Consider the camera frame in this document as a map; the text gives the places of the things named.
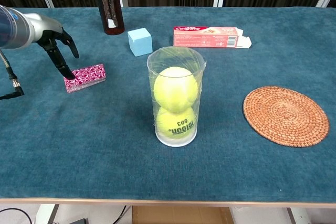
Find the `blue felt tablecloth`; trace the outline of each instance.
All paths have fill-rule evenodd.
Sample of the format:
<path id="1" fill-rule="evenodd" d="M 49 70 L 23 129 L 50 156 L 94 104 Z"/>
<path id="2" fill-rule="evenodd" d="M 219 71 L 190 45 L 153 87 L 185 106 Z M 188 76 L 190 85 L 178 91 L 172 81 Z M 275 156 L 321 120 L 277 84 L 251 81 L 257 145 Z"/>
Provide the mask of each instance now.
<path id="1" fill-rule="evenodd" d="M 156 139 L 147 56 L 133 56 L 126 32 L 106 35 L 96 8 L 21 11 L 63 23 L 80 53 L 58 43 L 71 69 L 103 63 L 107 79 L 68 94 L 37 44 L 4 50 L 25 96 L 0 101 L 0 197 L 336 202 L 336 9 L 124 8 L 126 30 L 147 28 L 154 49 L 172 45 L 176 25 L 236 26 L 252 40 L 196 48 L 207 61 L 198 133 L 181 148 Z M 266 85 L 315 100 L 327 138 L 291 148 L 258 135 L 242 102 Z"/>

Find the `woven coaster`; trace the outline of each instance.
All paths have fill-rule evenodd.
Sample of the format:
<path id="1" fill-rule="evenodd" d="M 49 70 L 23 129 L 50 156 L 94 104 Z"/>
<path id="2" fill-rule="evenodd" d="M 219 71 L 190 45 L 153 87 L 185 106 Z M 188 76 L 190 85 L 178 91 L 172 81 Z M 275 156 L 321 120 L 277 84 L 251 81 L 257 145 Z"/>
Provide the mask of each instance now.
<path id="1" fill-rule="evenodd" d="M 327 135 L 325 112 L 309 97 L 277 86 L 258 88 L 244 99 L 248 123 L 260 135 L 281 145 L 307 147 Z"/>

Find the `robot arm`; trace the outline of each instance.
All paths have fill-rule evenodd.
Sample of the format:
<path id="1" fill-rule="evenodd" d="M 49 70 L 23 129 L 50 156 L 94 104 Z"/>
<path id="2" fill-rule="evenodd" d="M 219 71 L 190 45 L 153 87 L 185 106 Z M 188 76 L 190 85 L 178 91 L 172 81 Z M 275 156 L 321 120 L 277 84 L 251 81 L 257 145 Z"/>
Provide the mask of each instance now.
<path id="1" fill-rule="evenodd" d="M 47 51 L 59 72 L 72 80 L 75 76 L 60 53 L 56 40 L 69 46 L 74 57 L 79 58 L 73 39 L 60 22 L 35 13 L 22 14 L 0 5 L 0 48 L 23 48 L 36 42 Z"/>

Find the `light blue cube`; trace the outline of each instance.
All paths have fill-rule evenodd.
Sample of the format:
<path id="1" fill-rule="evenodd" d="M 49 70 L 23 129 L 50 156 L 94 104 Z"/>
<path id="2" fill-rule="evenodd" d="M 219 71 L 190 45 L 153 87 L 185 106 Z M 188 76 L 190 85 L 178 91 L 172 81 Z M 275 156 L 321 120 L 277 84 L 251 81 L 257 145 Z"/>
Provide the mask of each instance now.
<path id="1" fill-rule="evenodd" d="M 152 36 L 146 28 L 129 31 L 128 41 L 134 56 L 150 54 L 153 52 Z"/>

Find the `yellow tennis ball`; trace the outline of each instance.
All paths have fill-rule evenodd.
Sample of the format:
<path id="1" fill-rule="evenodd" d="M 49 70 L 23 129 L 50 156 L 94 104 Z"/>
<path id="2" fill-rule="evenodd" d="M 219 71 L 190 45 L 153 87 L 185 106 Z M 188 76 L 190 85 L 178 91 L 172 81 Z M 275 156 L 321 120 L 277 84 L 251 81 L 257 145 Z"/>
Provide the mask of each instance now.
<path id="1" fill-rule="evenodd" d="M 166 68 L 155 80 L 154 97 L 170 112 L 179 113 L 191 107 L 198 94 L 198 85 L 192 73 L 180 67 Z"/>
<path id="2" fill-rule="evenodd" d="M 170 138 L 182 138 L 193 132 L 196 116 L 192 108 L 181 113 L 171 113 L 161 107 L 156 116 L 157 130 Z"/>

